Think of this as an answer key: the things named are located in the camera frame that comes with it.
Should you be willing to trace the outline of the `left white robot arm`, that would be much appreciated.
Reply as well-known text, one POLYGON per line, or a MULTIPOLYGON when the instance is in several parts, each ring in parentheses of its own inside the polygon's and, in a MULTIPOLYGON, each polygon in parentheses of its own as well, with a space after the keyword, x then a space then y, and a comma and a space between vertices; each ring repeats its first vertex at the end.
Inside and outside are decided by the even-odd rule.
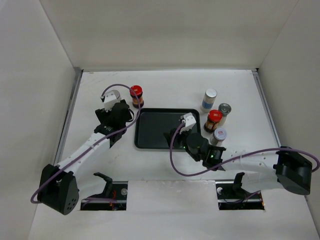
POLYGON ((39 188, 31 197, 32 203, 44 204, 68 215, 79 201, 77 177, 85 164, 109 150, 127 131, 126 124, 134 120, 130 106, 124 99, 116 102, 111 110, 101 108, 95 114, 100 124, 90 138, 65 160, 43 168, 39 188))

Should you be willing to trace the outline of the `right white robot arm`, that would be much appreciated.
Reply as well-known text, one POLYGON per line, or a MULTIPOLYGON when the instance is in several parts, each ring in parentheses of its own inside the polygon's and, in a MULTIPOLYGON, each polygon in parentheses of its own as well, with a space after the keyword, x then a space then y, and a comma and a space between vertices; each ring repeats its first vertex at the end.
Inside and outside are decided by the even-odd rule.
POLYGON ((230 159, 222 158, 226 148, 211 145, 200 133, 185 131, 180 125, 164 138, 170 149, 182 147, 196 162, 205 168, 196 173, 183 173, 176 167, 173 170, 184 177, 195 177, 215 171, 237 171, 231 189, 239 199, 249 199, 262 190, 284 189, 296 195, 307 196, 311 192, 312 174, 320 168, 320 161, 314 157, 313 166, 308 158, 312 155, 302 150, 282 146, 267 148, 249 153, 241 153, 230 159))

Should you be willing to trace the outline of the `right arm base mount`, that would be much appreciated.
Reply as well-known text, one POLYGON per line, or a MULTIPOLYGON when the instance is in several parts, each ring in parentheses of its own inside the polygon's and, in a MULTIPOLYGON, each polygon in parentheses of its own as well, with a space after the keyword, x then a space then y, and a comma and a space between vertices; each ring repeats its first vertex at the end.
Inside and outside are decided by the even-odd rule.
POLYGON ((234 181, 215 183, 218 208, 221 211, 265 210, 261 192, 250 193, 242 189, 244 172, 237 173, 234 181))

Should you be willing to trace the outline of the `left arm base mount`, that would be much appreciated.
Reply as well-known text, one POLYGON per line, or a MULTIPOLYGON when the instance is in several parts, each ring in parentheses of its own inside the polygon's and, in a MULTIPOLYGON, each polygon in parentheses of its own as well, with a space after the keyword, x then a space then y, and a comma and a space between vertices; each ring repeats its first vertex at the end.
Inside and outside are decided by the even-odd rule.
POLYGON ((80 204, 81 211, 125 211, 127 209, 128 181, 113 181, 100 172, 93 174, 104 180, 101 192, 89 195, 80 204))

